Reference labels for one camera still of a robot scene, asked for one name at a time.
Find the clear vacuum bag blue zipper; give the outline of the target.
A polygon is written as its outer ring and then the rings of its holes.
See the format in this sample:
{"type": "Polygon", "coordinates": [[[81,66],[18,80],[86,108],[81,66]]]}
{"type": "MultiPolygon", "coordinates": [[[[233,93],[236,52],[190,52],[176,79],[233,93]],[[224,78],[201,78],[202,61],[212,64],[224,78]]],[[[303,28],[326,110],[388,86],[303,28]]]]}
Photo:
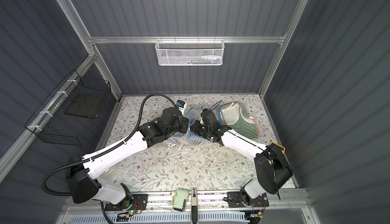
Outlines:
{"type": "Polygon", "coordinates": [[[205,108],[203,106],[191,107],[188,112],[186,112],[187,104],[182,101],[177,101],[177,106],[179,110],[183,113],[183,116],[188,119],[187,130],[184,133],[177,132],[173,134],[169,139],[165,140],[164,143],[169,147],[174,146],[196,146],[205,142],[214,142],[221,144],[220,136],[217,136],[212,131],[212,124],[220,126],[220,122],[215,119],[211,122],[204,122],[204,117],[202,113],[204,110],[209,110],[215,117],[217,106],[221,104],[221,100],[212,105],[210,108],[205,108]]]}

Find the navy striped garment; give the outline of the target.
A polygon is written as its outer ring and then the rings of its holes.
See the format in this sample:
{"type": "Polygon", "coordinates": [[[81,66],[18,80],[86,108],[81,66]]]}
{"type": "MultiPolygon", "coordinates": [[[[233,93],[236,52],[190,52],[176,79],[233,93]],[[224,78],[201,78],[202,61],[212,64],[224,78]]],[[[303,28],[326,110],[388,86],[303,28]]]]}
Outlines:
{"type": "Polygon", "coordinates": [[[206,142],[205,138],[197,136],[188,129],[185,133],[176,132],[167,142],[171,145],[197,146],[206,142]]]}

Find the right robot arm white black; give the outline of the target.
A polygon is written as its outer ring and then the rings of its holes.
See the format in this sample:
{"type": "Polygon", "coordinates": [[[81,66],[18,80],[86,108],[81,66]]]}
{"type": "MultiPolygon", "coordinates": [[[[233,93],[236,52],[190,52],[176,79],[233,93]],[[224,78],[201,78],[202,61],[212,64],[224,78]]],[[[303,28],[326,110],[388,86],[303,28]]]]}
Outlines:
{"type": "Polygon", "coordinates": [[[256,175],[240,189],[244,205],[251,206],[266,193],[279,195],[280,188],[293,176],[285,157],[285,147],[274,142],[269,145],[256,144],[230,126],[221,125],[212,110],[204,109],[200,117],[201,120],[195,120],[190,126],[193,134],[231,148],[253,163],[256,175]]]}

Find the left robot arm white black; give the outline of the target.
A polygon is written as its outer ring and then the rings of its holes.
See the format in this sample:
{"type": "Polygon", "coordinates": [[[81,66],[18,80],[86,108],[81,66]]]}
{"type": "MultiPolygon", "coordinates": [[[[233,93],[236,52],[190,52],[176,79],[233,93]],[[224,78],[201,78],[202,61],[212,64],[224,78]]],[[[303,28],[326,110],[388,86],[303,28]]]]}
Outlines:
{"type": "Polygon", "coordinates": [[[133,136],[127,136],[102,150],[85,155],[83,159],[90,161],[67,170],[66,178],[73,202],[80,204],[88,200],[99,200],[119,204],[130,199],[131,193],[124,184],[109,182],[101,178],[101,175],[131,155],[161,143],[177,132],[185,133],[189,120],[183,113],[183,108],[166,108],[157,121],[137,127],[133,136]]]}

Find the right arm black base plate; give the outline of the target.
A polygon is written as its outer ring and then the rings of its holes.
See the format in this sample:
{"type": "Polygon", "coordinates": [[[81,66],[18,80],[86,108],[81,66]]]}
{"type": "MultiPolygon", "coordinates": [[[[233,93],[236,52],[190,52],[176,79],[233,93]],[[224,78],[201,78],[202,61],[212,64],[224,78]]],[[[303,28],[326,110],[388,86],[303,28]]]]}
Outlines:
{"type": "Polygon", "coordinates": [[[228,203],[230,208],[265,208],[269,206],[266,194],[259,195],[253,199],[245,192],[230,191],[227,192],[223,200],[228,203]]]}

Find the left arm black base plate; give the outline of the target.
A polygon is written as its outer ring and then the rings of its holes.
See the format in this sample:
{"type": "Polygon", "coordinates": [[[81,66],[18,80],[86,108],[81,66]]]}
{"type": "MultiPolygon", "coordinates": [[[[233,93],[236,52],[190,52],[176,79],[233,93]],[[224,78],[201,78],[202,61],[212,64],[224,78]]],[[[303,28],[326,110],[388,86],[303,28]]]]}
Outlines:
{"type": "Polygon", "coordinates": [[[105,211],[143,211],[146,210],[148,202],[147,194],[132,194],[132,197],[125,197],[119,204],[107,203],[105,211]]]}

